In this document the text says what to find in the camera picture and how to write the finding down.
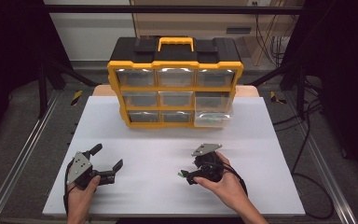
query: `left hand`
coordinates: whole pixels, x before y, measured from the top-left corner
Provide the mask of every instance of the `left hand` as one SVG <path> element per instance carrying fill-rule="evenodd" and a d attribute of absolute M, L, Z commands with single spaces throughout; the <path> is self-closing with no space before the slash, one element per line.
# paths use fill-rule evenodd
<path fill-rule="evenodd" d="M 84 224 L 86 222 L 87 216 L 89 215 L 92 196 L 97 189 L 100 180 L 100 176 L 94 176 L 84 190 L 75 187 L 75 183 L 72 183 L 67 187 L 67 190 L 72 189 L 71 192 L 69 192 L 68 198 L 68 223 Z"/>

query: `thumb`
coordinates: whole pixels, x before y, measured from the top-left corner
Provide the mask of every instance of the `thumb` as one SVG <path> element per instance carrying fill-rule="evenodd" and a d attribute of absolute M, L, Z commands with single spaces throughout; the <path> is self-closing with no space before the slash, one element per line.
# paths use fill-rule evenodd
<path fill-rule="evenodd" d="M 94 176 L 89 182 L 89 185 L 86 188 L 86 191 L 94 192 L 98 185 L 100 184 L 101 177 L 99 175 Z"/>
<path fill-rule="evenodd" d="M 199 176 L 194 177 L 193 180 L 196 181 L 197 184 L 205 187 L 206 189 L 214 191 L 214 186 L 216 183 Z"/>

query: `black strap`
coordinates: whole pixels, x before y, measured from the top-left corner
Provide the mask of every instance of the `black strap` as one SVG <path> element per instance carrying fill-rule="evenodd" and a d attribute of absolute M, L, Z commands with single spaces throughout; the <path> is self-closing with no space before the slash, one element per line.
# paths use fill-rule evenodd
<path fill-rule="evenodd" d="M 68 163 L 68 166 L 66 167 L 66 172 L 65 172 L 65 181 L 63 182 L 63 192 L 65 192 L 63 194 L 63 205 L 65 206 L 65 212 L 66 212 L 66 216 L 68 217 L 68 199 L 69 199 L 69 192 L 71 192 L 72 189 L 70 189 L 68 191 L 67 189 L 67 184 L 66 181 L 68 181 L 68 173 L 69 173 L 69 169 L 71 168 L 72 164 L 74 163 L 74 160 L 71 160 L 71 162 Z"/>
<path fill-rule="evenodd" d="M 213 163 L 213 162 L 207 162 L 206 161 L 203 164 L 208 164 L 208 165 L 212 165 L 212 166 L 219 166 L 219 167 L 222 167 L 223 169 L 229 171 L 230 173 L 234 174 L 240 180 L 240 184 L 241 184 L 241 186 L 243 188 L 243 191 L 245 191 L 245 194 L 247 196 L 249 196 L 248 195 L 248 189 L 246 188 L 245 181 L 242 179 L 242 177 L 234 170 L 234 168 L 231 165 L 229 165 L 229 164 L 227 164 L 225 162 L 222 162 L 222 163 L 223 164 L 221 165 L 221 164 L 216 164 L 216 163 Z"/>

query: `white wall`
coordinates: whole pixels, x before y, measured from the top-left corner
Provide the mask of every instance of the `white wall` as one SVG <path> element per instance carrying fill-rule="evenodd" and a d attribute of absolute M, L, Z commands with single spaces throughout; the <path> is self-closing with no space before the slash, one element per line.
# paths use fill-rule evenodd
<path fill-rule="evenodd" d="M 45 0 L 46 5 L 129 5 L 129 0 Z M 135 36 L 131 14 L 51 13 L 71 61 L 109 61 L 117 39 Z"/>

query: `metal bracket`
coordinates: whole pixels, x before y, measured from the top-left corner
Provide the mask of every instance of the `metal bracket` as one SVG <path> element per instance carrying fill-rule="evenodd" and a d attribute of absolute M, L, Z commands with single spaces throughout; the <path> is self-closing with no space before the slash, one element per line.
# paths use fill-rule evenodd
<path fill-rule="evenodd" d="M 221 144 L 203 143 L 193 153 L 191 153 L 191 156 L 202 156 L 215 151 L 220 147 L 222 147 Z"/>
<path fill-rule="evenodd" d="M 77 180 L 84 172 L 86 172 L 92 166 L 91 162 L 81 152 L 77 152 L 74 157 L 74 163 L 68 174 L 67 185 L 72 184 Z"/>

